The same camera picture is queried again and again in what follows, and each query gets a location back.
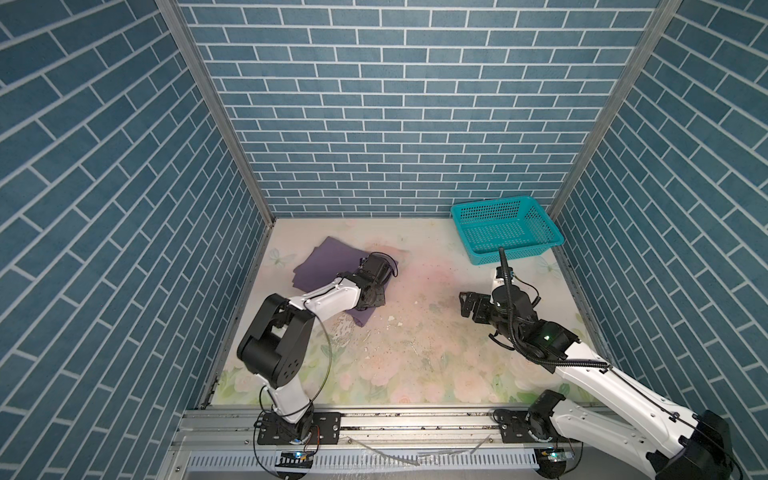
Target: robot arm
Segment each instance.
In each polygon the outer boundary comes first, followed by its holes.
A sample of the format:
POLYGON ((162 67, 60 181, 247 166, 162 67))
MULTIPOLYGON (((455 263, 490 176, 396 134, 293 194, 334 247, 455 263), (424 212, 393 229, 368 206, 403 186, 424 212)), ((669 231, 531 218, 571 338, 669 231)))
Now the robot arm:
POLYGON ((280 436, 302 442, 312 426, 313 405, 296 374, 306 355, 315 319, 344 310, 384 305, 384 288, 393 265, 376 253, 354 273, 340 273, 326 286, 302 296, 268 296, 237 347, 237 358, 266 385, 278 415, 280 436), (273 329, 286 327, 282 336, 273 329))
POLYGON ((573 332, 539 319, 533 310, 539 298, 532 303, 512 284, 503 249, 500 257, 492 294, 461 293, 462 315, 495 327, 490 337, 496 343, 501 333, 513 347, 502 346, 587 390, 630 424, 588 412, 547 390, 528 411, 532 436, 542 442, 580 440, 658 480, 730 477, 735 463, 728 424, 721 417, 709 410, 696 415, 663 398, 614 368, 573 332))

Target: folded cloth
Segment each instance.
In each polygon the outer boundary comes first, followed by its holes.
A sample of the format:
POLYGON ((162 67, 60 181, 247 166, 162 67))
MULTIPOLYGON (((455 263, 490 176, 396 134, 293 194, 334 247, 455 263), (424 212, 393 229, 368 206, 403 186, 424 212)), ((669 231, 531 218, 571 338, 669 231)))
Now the folded cloth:
MULTIPOLYGON (((333 237, 327 237, 319 247, 293 269, 293 286, 303 292, 311 292, 333 282, 339 273, 354 272, 360 260, 368 256, 363 250, 350 247, 333 237)), ((347 310, 358 326, 365 326, 375 308, 347 310)))

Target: blue brick wallpaper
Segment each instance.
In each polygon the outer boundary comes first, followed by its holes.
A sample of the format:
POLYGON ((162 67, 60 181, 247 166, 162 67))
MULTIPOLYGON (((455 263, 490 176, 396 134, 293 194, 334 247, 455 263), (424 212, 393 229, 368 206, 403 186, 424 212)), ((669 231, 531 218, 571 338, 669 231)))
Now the blue brick wallpaper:
POLYGON ((263 221, 153 0, 0 2, 0 478, 157 472, 263 221))
POLYGON ((768 2, 685 0, 558 222, 622 369, 768 478, 768 2))
POLYGON ((180 0, 278 217, 551 202, 658 0, 180 0))

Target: floral tablecloth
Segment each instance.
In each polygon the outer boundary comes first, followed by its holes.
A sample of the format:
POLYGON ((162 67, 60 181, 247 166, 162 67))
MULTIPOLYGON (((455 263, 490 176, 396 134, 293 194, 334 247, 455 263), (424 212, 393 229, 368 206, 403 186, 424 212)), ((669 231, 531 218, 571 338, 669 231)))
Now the floral tablecloth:
MULTIPOLYGON (((266 296, 301 294, 292 287, 293 268, 328 236, 392 255, 399 261, 400 274, 387 288, 386 305, 365 327, 355 325, 345 313, 326 321, 333 364, 317 403, 530 403, 544 389, 557 390, 576 402, 596 401, 583 389, 496 346, 488 338, 491 327, 460 315, 458 293, 487 292, 496 265, 471 265, 450 219, 278 220, 236 344, 266 296)), ((510 264, 541 292, 539 316, 561 323, 591 345, 552 252, 510 264)), ((328 360, 327 341, 315 325, 299 372, 308 395, 319 388, 328 360)), ((256 376, 245 370, 231 349, 213 404, 258 405, 260 388, 256 376)), ((263 401, 267 405, 269 397, 263 401)))

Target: teal plastic basket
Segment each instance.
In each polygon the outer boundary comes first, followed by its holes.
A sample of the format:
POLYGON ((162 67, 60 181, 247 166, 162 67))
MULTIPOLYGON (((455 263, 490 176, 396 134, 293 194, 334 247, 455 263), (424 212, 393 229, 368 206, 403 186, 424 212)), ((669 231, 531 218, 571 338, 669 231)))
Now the teal plastic basket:
POLYGON ((560 230, 533 197, 483 200, 451 207, 451 215, 473 265, 541 255, 564 242, 560 230))

